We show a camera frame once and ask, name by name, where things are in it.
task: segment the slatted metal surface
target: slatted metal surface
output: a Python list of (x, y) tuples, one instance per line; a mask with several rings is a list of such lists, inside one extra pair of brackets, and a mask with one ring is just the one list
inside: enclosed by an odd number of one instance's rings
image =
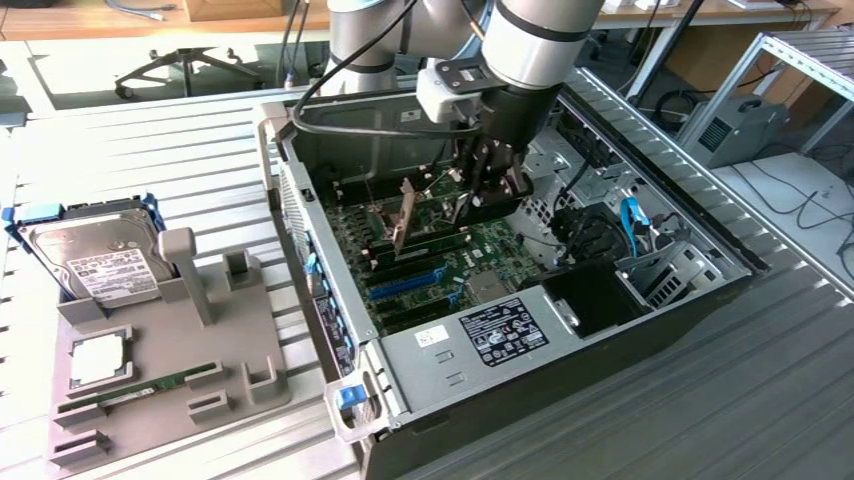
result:
[[(196, 232), (198, 263), (238, 247), (258, 256), (274, 310), (290, 403), (78, 478), (114, 473), (122, 478), (359, 477), (352, 450), (333, 437), (321, 403), (317, 356), (264, 202), (249, 109), (285, 98), (268, 91), (82, 110), (32, 121), (0, 144), (4, 206), (9, 201), (69, 204), (153, 192), (166, 226)], [(20, 171), (17, 179), (8, 174), (9, 165)], [(56, 285), (20, 249), (4, 253), (0, 478), (38, 479), (52, 469), (44, 453)]]
[(661, 354), (408, 478), (854, 478), (854, 305), (603, 85), (569, 84), (772, 271)]

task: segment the hard drive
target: hard drive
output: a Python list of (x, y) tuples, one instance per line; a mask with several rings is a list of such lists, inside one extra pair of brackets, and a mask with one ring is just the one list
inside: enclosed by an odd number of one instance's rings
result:
[(93, 298), (105, 308), (120, 307), (157, 298), (157, 282), (174, 278), (157, 255), (162, 221), (150, 195), (66, 209), (33, 206), (10, 223), (9, 233), (72, 300)]

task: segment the green circuit board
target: green circuit board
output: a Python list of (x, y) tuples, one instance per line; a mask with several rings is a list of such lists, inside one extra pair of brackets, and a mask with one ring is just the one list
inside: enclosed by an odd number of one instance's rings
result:
[[(368, 312), (385, 335), (483, 303), (484, 295), (476, 294), (472, 286), (484, 284), (485, 279), (499, 284), (488, 287), (492, 294), (512, 293), (543, 271), (503, 219), (461, 229), (452, 227), (443, 203), (459, 190), (449, 178), (440, 178), (429, 191), (429, 196), (419, 193), (409, 236), (399, 254), (393, 252), (391, 233), (401, 196), (325, 209)], [(372, 298), (372, 292), (389, 286), (393, 290), (395, 285), (423, 276), (432, 276), (433, 281)]]

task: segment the robotic arm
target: robotic arm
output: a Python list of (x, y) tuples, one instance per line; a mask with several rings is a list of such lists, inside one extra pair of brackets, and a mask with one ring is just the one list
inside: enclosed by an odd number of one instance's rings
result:
[[(475, 18), (489, 17), (479, 54), (463, 1)], [(392, 88), (397, 52), (448, 59), (431, 62), (419, 72), (416, 95), (433, 122), (456, 121), (467, 127), (444, 132), (456, 137), (455, 167), (465, 189), (455, 206), (456, 225), (509, 214), (532, 192), (520, 168), (527, 146), (544, 124), (601, 3), (328, 1), (332, 55), (327, 75), (332, 75), (324, 94)], [(299, 109), (300, 105), (294, 109), (297, 128)], [(371, 131), (359, 134), (371, 135)]]

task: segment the motherboard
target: motherboard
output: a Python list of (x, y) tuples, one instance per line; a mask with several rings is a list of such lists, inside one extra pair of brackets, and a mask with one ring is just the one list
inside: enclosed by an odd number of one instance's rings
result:
[(451, 222), (452, 171), (337, 190), (325, 206), (335, 239), (383, 335), (495, 300), (543, 271), (503, 219)]

